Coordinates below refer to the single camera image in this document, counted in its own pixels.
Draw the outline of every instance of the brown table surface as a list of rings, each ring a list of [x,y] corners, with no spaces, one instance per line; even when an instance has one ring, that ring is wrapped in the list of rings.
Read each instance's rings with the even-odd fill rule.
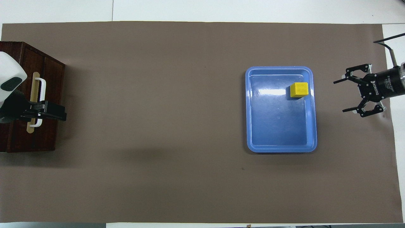
[[[402,222],[388,111],[347,67],[386,69],[381,25],[198,22],[4,24],[66,64],[57,149],[0,154],[0,222]],[[309,67],[318,147],[246,146],[251,66]]]

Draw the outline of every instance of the white floor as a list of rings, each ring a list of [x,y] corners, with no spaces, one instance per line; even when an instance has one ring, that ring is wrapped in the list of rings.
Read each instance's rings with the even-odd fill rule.
[[[384,24],[384,37],[405,32],[401,0],[0,0],[5,23],[191,21]],[[386,43],[405,61],[405,37]],[[392,66],[387,54],[387,65]],[[391,99],[402,208],[405,209],[405,96]],[[247,224],[108,224],[108,227],[236,227]]]

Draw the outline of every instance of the wooden cabinet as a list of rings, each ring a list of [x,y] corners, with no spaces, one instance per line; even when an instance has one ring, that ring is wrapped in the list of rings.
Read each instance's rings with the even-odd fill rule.
[[[0,51],[13,57],[27,73],[27,79],[20,85],[26,99],[30,99],[32,74],[39,72],[47,82],[45,100],[60,104],[65,64],[26,44],[25,42],[0,41]],[[15,120],[0,124],[0,152],[28,152],[55,150],[57,120],[44,119],[40,127],[28,133],[27,122]]]

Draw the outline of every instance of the blue plastic tray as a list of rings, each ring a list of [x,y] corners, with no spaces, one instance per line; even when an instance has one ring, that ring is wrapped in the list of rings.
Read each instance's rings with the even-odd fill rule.
[[[309,95],[290,97],[308,82]],[[313,74],[308,67],[250,67],[246,71],[247,145],[257,153],[311,152],[317,145]]]

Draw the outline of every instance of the yellow cube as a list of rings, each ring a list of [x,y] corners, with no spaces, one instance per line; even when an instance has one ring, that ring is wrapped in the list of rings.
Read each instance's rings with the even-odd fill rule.
[[[308,94],[308,82],[295,82],[290,86],[291,97],[305,97]]]

